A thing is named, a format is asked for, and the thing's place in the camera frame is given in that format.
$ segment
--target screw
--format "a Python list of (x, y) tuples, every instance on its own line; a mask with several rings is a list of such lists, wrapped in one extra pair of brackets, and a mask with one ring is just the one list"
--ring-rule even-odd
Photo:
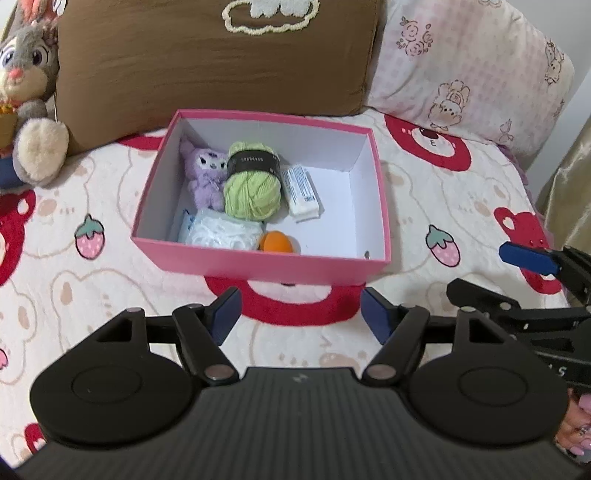
[(396, 376), (396, 369), (390, 365), (375, 364), (368, 367), (367, 373), (374, 380), (390, 380)]
[(227, 380), (234, 374), (234, 369), (229, 365), (209, 365), (205, 369), (205, 375), (211, 380)]

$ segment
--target human hand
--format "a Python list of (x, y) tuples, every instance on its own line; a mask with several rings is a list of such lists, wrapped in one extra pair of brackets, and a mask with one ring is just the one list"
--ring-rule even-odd
[[(577, 402), (573, 389), (569, 388), (569, 407), (556, 434), (556, 443), (569, 452), (581, 456), (591, 450), (591, 413)], [(589, 401), (581, 402), (583, 406)]]

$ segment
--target green yarn ball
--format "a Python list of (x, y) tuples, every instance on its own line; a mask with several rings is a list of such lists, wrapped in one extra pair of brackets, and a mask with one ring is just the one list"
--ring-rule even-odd
[[(271, 147), (262, 143), (235, 142), (230, 147), (228, 158), (243, 150), (262, 150), (277, 155)], [(223, 188), (226, 213), (242, 220), (262, 222), (281, 206), (281, 183), (264, 171), (235, 173)]]

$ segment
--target pink box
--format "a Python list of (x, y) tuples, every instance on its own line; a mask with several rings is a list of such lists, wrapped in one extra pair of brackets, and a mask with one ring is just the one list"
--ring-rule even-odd
[[(302, 165), (321, 215), (295, 223), (282, 201), (265, 223), (296, 240), (283, 254), (204, 248), (178, 243), (183, 210), (191, 209), (181, 135), (218, 151), (235, 141), (262, 142), (281, 166)], [(286, 284), (364, 283), (390, 263), (388, 210), (378, 149), (370, 128), (274, 113), (179, 110), (170, 123), (139, 203), (135, 244), (162, 270)]]

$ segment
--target beige curtain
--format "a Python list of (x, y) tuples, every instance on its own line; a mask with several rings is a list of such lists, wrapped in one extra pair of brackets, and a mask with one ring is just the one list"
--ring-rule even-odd
[(591, 118), (538, 200), (554, 247), (570, 245), (591, 254)]

